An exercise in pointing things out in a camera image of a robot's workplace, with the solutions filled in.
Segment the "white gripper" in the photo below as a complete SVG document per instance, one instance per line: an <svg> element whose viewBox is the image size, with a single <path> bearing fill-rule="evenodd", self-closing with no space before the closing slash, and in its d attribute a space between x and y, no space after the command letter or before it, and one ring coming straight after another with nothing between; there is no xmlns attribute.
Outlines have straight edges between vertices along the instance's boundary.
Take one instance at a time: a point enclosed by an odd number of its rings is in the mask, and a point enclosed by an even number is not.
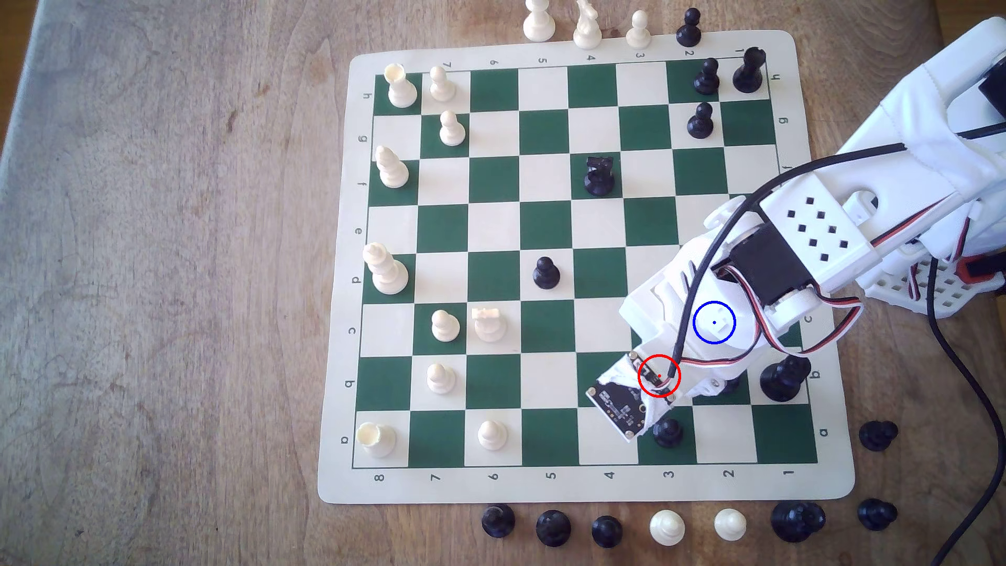
<svg viewBox="0 0 1006 566"><path fill-rule="evenodd" d="M640 337L633 367L620 365L620 384L644 386L648 409L671 409L693 397L724 392L730 380L761 361L761 307L716 253L701 261L714 240L702 235L681 247L665 267L632 291L620 315Z"/></svg>

